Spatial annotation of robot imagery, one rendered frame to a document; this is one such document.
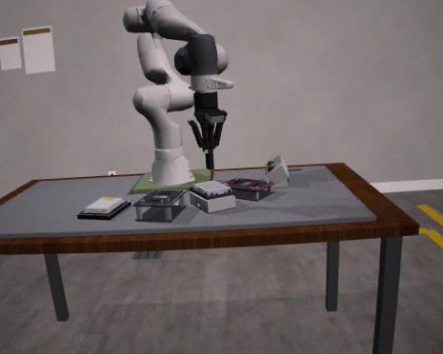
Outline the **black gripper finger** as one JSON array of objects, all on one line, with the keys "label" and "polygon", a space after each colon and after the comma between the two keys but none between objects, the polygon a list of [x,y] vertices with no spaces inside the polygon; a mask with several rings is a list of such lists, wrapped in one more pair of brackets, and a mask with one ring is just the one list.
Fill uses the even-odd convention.
[{"label": "black gripper finger", "polygon": [[[224,122],[225,122],[225,120],[226,120],[226,117],[224,117]],[[215,152],[215,147],[219,146],[222,127],[223,127],[224,122],[216,123],[215,131],[214,131],[214,123],[211,123],[208,128],[209,139],[210,139],[211,168],[212,169],[214,169],[213,153]]]},{"label": "black gripper finger", "polygon": [[203,120],[204,120],[204,126],[200,125],[200,127],[202,129],[202,136],[200,134],[195,115],[188,121],[188,123],[190,124],[190,126],[192,128],[192,131],[194,133],[194,136],[195,136],[198,146],[200,148],[203,148],[203,152],[206,153],[206,168],[212,169],[211,168],[210,139],[209,139],[209,131],[208,131],[209,125],[208,125],[208,120],[205,118],[205,115],[203,116]]}]

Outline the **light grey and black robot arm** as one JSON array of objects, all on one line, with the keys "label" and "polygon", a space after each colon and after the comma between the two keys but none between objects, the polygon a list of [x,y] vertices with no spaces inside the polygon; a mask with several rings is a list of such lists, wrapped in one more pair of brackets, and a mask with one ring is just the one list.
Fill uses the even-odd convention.
[{"label": "light grey and black robot arm", "polygon": [[[167,112],[192,108],[194,93],[233,88],[232,81],[218,77],[229,63],[225,49],[168,1],[149,0],[146,6],[127,8],[123,16],[128,32],[142,33],[137,39],[140,64],[145,77],[156,84],[137,89],[132,102],[151,124],[156,155],[149,183],[158,186],[194,181],[185,158],[181,127],[168,118]],[[172,70],[163,38],[189,42],[175,53],[174,67],[182,75],[192,71],[190,85]]]}]

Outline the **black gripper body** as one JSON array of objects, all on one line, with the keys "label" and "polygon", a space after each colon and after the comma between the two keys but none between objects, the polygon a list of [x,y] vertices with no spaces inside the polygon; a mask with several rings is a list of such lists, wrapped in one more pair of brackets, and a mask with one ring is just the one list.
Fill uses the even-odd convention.
[{"label": "black gripper body", "polygon": [[200,125],[204,126],[203,116],[206,115],[205,109],[218,108],[217,91],[194,93],[193,99],[195,109],[194,115],[196,117],[196,120]]}]

